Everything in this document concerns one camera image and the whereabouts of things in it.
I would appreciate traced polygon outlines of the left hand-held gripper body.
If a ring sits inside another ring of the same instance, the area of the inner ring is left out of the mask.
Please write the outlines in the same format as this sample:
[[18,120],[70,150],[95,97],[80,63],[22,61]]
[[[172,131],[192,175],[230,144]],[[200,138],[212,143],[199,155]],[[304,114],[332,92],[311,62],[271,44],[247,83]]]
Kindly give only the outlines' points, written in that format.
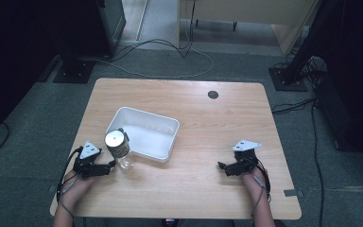
[[83,146],[76,149],[78,154],[73,170],[83,179],[101,176],[104,169],[109,169],[108,165],[98,165],[95,159],[100,155],[101,148],[97,148],[90,141],[86,141]]

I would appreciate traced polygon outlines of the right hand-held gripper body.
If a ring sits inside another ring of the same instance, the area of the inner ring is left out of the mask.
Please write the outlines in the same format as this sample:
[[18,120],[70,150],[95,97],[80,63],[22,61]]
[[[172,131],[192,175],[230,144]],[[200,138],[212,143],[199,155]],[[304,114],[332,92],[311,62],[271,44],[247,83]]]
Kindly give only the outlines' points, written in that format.
[[240,140],[234,147],[234,158],[236,160],[235,175],[238,176],[245,172],[251,172],[259,164],[255,150],[261,144],[248,140]]

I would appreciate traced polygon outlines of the clear jar with silver lid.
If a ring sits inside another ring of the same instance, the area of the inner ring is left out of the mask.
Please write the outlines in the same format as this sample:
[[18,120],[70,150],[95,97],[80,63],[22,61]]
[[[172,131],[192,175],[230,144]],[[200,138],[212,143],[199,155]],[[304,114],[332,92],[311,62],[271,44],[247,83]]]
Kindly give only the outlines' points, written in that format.
[[127,133],[122,128],[108,131],[104,138],[109,153],[124,173],[130,172],[135,165],[129,141]]

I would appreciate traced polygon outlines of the person's right hand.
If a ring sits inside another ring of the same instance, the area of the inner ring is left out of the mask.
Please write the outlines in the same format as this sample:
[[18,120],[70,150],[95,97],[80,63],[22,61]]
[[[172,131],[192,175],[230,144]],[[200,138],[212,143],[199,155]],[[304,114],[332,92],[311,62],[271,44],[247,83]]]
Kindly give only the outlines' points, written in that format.
[[243,173],[242,180],[245,186],[259,183],[264,184],[266,182],[262,171],[258,167],[255,167],[251,172]]

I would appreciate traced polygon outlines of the person's left hand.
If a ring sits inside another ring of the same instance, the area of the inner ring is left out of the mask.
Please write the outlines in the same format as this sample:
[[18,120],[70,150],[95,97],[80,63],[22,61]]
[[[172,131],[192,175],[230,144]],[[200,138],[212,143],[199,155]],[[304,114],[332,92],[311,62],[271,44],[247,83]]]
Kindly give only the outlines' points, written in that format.
[[95,182],[94,178],[81,178],[75,171],[70,171],[64,176],[61,193],[85,193]]

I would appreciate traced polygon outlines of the white plastic bin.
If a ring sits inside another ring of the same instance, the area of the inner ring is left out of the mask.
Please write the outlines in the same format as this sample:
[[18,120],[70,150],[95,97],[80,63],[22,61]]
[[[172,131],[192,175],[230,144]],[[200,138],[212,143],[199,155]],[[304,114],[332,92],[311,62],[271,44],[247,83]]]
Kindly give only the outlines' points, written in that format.
[[180,122],[171,117],[121,107],[107,132],[122,129],[129,137],[130,150],[138,156],[165,163],[169,160]]

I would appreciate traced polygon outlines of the black stand base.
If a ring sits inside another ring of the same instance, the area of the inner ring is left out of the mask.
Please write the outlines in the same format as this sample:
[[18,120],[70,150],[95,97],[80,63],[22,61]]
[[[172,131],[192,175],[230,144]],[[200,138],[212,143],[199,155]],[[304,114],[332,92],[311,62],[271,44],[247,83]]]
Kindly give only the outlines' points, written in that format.
[[268,69],[276,91],[306,92],[307,88],[302,79],[291,78],[285,68],[272,67]]
[[86,84],[94,67],[93,61],[64,61],[53,81],[56,83]]

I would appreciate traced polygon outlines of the black equipment box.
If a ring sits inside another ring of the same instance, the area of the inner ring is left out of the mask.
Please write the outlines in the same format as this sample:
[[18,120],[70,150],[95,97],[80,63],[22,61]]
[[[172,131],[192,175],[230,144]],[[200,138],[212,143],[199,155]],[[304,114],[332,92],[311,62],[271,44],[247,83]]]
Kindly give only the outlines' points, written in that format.
[[328,76],[323,76],[314,88],[315,97],[331,127],[335,138],[335,147],[344,150],[348,143],[344,138],[347,125],[351,120],[334,83]]

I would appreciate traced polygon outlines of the dark grey cabinet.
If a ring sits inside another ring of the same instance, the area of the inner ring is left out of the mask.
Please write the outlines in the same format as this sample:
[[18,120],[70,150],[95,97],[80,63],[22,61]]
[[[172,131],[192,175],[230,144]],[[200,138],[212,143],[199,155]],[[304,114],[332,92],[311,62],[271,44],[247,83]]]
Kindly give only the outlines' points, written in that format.
[[96,4],[105,31],[107,56],[112,57],[126,25],[123,3],[122,0],[96,0]]

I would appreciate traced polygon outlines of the light wooden cabinet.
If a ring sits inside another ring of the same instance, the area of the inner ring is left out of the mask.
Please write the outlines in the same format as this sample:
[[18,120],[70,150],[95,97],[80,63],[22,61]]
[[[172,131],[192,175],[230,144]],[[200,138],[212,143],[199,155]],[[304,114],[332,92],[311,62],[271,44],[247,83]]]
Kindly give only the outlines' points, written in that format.
[[286,55],[304,26],[310,24],[320,0],[177,0],[177,25],[193,18],[271,25],[277,42]]

